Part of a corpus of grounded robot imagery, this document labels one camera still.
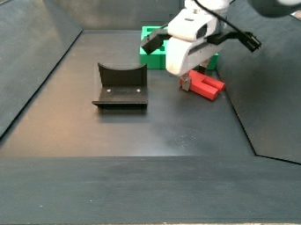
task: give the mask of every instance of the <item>gray table surface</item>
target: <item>gray table surface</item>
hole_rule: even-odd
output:
[[[252,156],[225,93],[210,102],[149,70],[147,111],[99,111],[98,62],[139,65],[139,32],[86,32],[0,146],[0,156]]]
[[[0,147],[0,223],[301,222],[300,165],[253,156],[228,96],[150,70],[147,112],[101,112],[97,62],[139,32],[86,32]]]

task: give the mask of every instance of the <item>black bracket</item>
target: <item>black bracket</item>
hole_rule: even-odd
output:
[[[245,45],[245,47],[250,50],[250,52],[257,51],[261,47],[260,40],[250,32],[244,32],[244,33],[224,32],[220,34],[210,35],[208,37],[208,43],[213,45],[220,45],[228,39],[238,39],[240,42]]]
[[[151,54],[162,45],[163,41],[170,39],[166,29],[155,29],[141,41],[141,47],[146,54]]]
[[[109,105],[147,106],[147,65],[133,69],[113,69],[99,65],[102,92],[99,107]]]

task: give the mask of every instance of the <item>black u-shaped holder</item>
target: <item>black u-shaped holder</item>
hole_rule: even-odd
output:
[[[114,69],[99,65],[102,92],[99,107],[109,105],[147,106],[147,65],[133,69]]]

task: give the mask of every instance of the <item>red block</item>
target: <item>red block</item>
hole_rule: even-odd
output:
[[[194,70],[189,72],[189,78],[190,90],[197,92],[201,96],[209,98],[210,100],[216,100],[218,92],[224,91],[225,89],[225,83]]]

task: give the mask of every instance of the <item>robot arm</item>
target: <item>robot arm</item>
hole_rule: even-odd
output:
[[[301,8],[301,0],[249,0],[254,9],[269,17],[284,16]],[[166,69],[175,76],[185,75],[222,48],[228,39],[238,39],[254,52],[261,43],[253,33],[225,33],[229,0],[186,0],[185,9],[170,21],[169,28],[147,36],[141,46],[147,54],[170,39],[166,53]]]
[[[200,0],[200,3],[225,17],[229,8],[229,0]],[[186,0],[185,9],[169,23],[166,69],[175,76],[182,76],[224,47],[208,42],[208,37],[222,33],[224,22],[204,11],[193,0]]]

